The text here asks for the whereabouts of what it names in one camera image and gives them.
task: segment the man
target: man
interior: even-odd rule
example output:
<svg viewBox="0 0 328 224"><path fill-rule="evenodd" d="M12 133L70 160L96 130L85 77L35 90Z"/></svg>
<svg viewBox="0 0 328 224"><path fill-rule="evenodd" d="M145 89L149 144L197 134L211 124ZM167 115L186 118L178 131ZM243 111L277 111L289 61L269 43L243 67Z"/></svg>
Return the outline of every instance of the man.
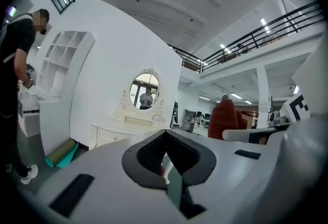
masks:
<svg viewBox="0 0 328 224"><path fill-rule="evenodd" d="M13 164L23 184L28 184L37 176L38 168L36 165L24 166L18 153L17 82L19 79L25 87L31 87L32 81L26 71L27 54L34 43L36 32L45 34L48 21L49 12L45 9L14 18L6 26L6 34L0 48L0 73L3 80L0 90L0 124L1 138L6 149L2 152L3 162L8 173L11 172Z"/></svg>
<svg viewBox="0 0 328 224"><path fill-rule="evenodd" d="M139 109L141 109L141 110L149 109L150 106L152 105L153 97L152 97L150 91L152 91L152 88L151 87L146 87L146 93L141 94L141 96L140 96L141 105L140 105Z"/></svg>

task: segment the ornate mirror frame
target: ornate mirror frame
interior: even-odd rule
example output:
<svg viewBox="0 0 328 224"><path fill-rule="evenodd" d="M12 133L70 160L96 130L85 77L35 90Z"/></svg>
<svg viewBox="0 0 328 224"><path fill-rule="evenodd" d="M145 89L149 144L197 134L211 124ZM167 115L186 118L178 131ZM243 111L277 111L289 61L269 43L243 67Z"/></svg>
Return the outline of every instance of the ornate mirror frame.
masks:
<svg viewBox="0 0 328 224"><path fill-rule="evenodd" d="M118 107L113 112L112 118L119 121L134 121L143 124L149 124L153 127L164 128L165 120L163 120L162 107L164 104L163 88L161 86L160 76L154 70L154 68L146 68L139 72L138 75L132 78L132 82L141 74L151 74L156 77L160 86L160 94L158 100L149 109L141 110L137 109L130 99L131 84L127 90L123 90L122 99L118 104Z"/></svg>

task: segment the black pants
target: black pants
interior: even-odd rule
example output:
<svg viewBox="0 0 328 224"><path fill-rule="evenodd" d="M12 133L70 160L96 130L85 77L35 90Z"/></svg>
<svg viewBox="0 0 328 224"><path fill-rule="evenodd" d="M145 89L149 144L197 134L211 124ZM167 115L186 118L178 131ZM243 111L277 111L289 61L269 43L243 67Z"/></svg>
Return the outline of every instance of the black pants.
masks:
<svg viewBox="0 0 328 224"><path fill-rule="evenodd" d="M13 118L4 118L2 115L1 117L1 125L5 125L5 127L8 128L5 130L6 134L2 135L2 139L4 140L5 144L5 152L3 158L4 164L8 165L12 163L16 172L20 176L26 177L28 174L28 169L24 164L22 164L17 147L17 114L13 114Z"/></svg>
<svg viewBox="0 0 328 224"><path fill-rule="evenodd" d="M12 163L16 172L26 177L28 169L22 164L17 147L17 80L13 77L4 78L0 90L0 137L4 144L2 153L3 164Z"/></svg>

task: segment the sneaker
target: sneaker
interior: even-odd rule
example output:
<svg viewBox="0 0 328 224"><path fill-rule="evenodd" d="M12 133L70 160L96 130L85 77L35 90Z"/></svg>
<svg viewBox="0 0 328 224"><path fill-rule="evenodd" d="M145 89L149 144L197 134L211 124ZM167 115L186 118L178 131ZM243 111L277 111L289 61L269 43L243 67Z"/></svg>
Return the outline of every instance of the sneaker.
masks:
<svg viewBox="0 0 328 224"><path fill-rule="evenodd" d="M37 168L37 165L32 165L28 167L28 173L26 177L22 177L21 182L25 185L27 185L33 178L35 178L39 172L39 169Z"/></svg>
<svg viewBox="0 0 328 224"><path fill-rule="evenodd" d="M5 164L5 169L6 169L6 172L7 172L7 173L11 173L11 170L12 170L12 164L8 164L8 165Z"/></svg>

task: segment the oval mirror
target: oval mirror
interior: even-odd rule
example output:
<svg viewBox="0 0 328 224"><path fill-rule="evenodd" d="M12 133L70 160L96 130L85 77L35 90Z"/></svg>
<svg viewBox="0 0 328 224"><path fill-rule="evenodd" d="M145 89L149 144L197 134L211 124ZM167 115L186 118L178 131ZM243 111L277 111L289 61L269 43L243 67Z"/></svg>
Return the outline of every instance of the oval mirror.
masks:
<svg viewBox="0 0 328 224"><path fill-rule="evenodd" d="M152 108L159 97L158 79L149 73L136 77L131 85L130 99L132 104L141 110Z"/></svg>

